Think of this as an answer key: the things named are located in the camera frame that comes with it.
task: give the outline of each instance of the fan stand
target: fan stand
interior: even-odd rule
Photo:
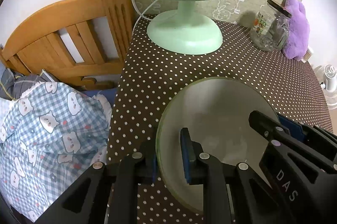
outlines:
[[[151,41],[175,53],[198,55],[216,51],[222,44],[218,25],[194,10],[195,1],[179,1],[177,10],[157,15],[147,28]]]

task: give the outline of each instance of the jar lid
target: jar lid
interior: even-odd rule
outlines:
[[[285,7],[281,6],[281,4],[277,3],[276,1],[267,0],[267,3],[270,5],[270,7],[274,8],[281,14],[285,15],[287,18],[292,17],[292,14]]]

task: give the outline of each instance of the blanket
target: blanket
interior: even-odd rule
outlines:
[[[104,96],[90,98],[61,82],[40,82],[7,104],[0,190],[35,222],[92,163],[105,162],[111,107]]]

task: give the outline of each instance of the brown tablecloth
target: brown tablecloth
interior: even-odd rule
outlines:
[[[332,131],[322,89],[308,63],[288,60],[278,51],[262,52],[252,45],[249,29],[216,23],[223,34],[222,47],[193,56],[158,47],[146,34],[148,21],[139,21],[115,98],[107,163],[137,151],[170,100],[191,82],[211,76],[239,79],[264,96],[275,111]],[[152,186],[139,187],[138,222],[200,224],[202,216],[181,205],[159,174]]]

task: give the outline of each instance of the purple plush toy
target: purple plush toy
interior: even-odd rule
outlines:
[[[286,0],[284,6],[293,16],[289,19],[289,37],[283,48],[286,58],[300,61],[309,42],[310,26],[305,16],[305,7],[298,0]]]

